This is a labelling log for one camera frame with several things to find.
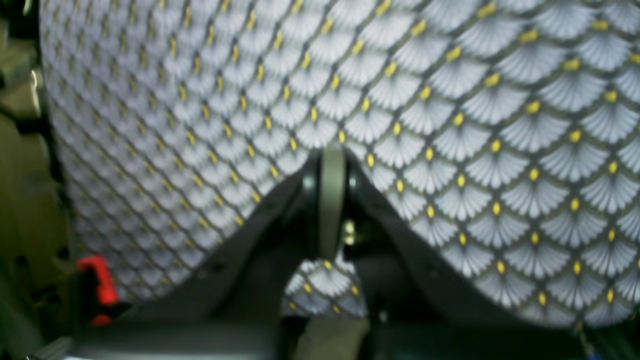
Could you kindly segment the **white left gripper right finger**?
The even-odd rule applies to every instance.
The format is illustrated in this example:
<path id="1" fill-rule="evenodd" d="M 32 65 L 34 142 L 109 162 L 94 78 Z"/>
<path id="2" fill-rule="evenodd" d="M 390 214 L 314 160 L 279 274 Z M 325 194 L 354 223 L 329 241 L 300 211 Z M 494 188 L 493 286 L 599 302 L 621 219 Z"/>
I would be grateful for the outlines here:
<path id="1" fill-rule="evenodd" d="M 406 224 L 345 155 L 345 247 L 371 328 L 361 360 L 584 360 L 576 335 L 533 325 L 492 303 Z"/>

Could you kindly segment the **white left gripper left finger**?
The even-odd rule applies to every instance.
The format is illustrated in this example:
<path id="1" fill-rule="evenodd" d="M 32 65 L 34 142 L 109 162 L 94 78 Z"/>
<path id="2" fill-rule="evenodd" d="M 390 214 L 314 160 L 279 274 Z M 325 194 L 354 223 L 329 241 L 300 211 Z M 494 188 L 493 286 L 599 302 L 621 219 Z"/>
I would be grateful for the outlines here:
<path id="1" fill-rule="evenodd" d="M 345 148 L 312 151 L 250 217 L 158 300 L 125 301 L 112 322 L 78 321 L 76 262 L 68 281 L 71 336 L 32 360 L 205 360 L 278 357 L 281 300 L 306 260 L 334 262 L 341 248 Z"/>

